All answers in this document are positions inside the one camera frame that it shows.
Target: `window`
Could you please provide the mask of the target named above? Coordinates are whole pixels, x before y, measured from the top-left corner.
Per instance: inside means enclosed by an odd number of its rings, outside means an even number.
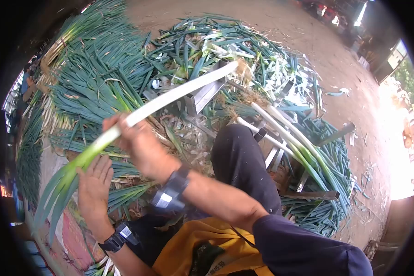
[[[9,91],[8,95],[6,96],[6,99],[2,105],[2,110],[5,110],[6,116],[6,131],[9,133],[11,130],[11,122],[9,121],[9,117],[12,114],[12,112],[16,109],[16,100],[18,97],[18,90],[23,82],[23,71],[20,72],[17,79],[15,80],[14,84],[11,87],[11,90]]]

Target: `left hand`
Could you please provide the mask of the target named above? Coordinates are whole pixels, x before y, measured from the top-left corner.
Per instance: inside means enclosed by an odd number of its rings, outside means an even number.
[[[98,242],[113,234],[107,217],[107,200],[113,177],[112,161],[108,155],[94,158],[86,172],[77,168],[80,177],[78,185],[78,209],[87,226]]]

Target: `black wrist band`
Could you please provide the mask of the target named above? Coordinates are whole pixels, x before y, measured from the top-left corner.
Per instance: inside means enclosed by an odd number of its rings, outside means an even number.
[[[178,170],[172,172],[164,187],[157,191],[151,200],[151,204],[160,211],[179,212],[185,207],[182,192],[188,185],[187,175],[189,168],[182,165]]]
[[[188,185],[187,176],[189,171],[190,169],[186,165],[181,165],[178,170],[172,172],[167,180],[166,187],[169,187],[181,194]]]
[[[115,253],[120,250],[126,242],[130,242],[134,246],[138,244],[138,240],[134,237],[129,226],[122,219],[116,222],[115,233],[105,240],[103,244],[99,243],[98,245],[105,253],[106,251]]]

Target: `yellow apron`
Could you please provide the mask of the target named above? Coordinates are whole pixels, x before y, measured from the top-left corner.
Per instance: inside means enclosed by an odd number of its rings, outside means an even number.
[[[255,238],[243,229],[239,233],[254,244]],[[161,276],[188,276],[192,268],[193,248],[209,242],[225,250],[215,258],[206,276],[227,275],[251,269],[258,276],[273,275],[262,262],[258,249],[250,246],[230,225],[216,218],[204,218],[185,223],[161,251],[153,269]]]

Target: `hand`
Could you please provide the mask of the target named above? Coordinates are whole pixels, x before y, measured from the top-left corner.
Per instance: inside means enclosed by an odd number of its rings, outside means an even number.
[[[114,229],[107,217],[107,200],[113,177],[112,161],[108,155],[94,158],[86,173],[77,168],[78,209],[98,242],[103,243]]]
[[[153,135],[150,125],[145,121],[128,127],[121,113],[103,121],[103,131],[118,124],[121,137],[117,139],[118,146],[130,154],[133,164],[145,176],[166,183],[172,172],[181,167],[181,162],[169,155],[161,143]]]

